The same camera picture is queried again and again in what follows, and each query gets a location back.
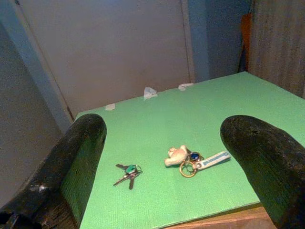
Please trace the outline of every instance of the blue gem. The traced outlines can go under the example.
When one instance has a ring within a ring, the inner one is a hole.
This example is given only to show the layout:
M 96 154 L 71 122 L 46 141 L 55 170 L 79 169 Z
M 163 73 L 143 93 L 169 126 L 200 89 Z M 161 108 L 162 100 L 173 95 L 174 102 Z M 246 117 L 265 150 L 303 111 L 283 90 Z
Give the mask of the blue gem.
M 200 157 L 200 155 L 198 154 L 198 153 L 191 153 L 191 159 L 192 160 L 198 160 L 199 159 L 199 157 Z

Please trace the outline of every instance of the gold key ring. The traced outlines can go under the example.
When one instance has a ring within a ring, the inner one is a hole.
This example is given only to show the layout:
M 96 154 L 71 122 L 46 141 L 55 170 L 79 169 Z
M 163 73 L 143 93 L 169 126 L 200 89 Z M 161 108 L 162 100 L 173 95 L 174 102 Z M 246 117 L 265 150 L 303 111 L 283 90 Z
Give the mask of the gold key ring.
M 192 168 L 193 168 L 193 171 L 192 171 L 192 173 L 191 173 L 190 175 L 187 175 L 187 174 L 183 173 L 183 166 L 184 166 L 184 165 L 187 165 L 187 164 L 191 164 L 191 165 L 192 165 Z M 196 172 L 197 172 L 197 169 L 196 169 L 196 168 L 194 169 L 194 166 L 195 166 L 195 164 L 194 164 L 193 162 L 191 162 L 191 161 L 183 161 L 183 162 L 180 164 L 179 171 L 180 171 L 180 173 L 181 173 L 182 176 L 187 177 L 187 178 L 190 178 L 190 177 L 195 176 L 195 174 L 196 174 Z

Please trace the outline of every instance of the keychain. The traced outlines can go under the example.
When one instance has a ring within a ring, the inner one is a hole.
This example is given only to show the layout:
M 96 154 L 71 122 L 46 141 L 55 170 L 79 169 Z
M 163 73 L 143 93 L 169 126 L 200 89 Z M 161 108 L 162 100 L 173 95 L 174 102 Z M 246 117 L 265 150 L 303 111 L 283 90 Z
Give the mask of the keychain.
M 187 178 L 195 176 L 199 170 L 216 165 L 231 157 L 227 151 L 222 151 L 214 156 L 204 159 L 204 157 L 202 157 L 198 152 L 188 150 L 185 145 L 182 145 L 178 149 L 174 147 L 170 148 L 168 156 L 170 158 L 165 159 L 165 165 L 168 167 L 180 164 L 179 171 L 182 176 Z

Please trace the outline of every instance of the door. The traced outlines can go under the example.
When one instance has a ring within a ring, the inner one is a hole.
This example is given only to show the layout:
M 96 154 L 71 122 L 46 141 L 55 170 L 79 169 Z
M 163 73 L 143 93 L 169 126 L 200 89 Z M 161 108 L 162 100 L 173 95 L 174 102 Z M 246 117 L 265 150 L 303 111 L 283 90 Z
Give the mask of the door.
M 190 81 L 180 0 L 19 0 L 75 117 Z

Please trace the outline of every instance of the curtain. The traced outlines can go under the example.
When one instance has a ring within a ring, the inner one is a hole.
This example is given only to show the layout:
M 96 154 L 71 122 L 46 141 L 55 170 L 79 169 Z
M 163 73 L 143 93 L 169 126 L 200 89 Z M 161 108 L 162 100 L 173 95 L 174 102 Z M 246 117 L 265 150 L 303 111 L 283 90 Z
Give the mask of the curtain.
M 305 0 L 256 0 L 249 72 L 305 98 Z

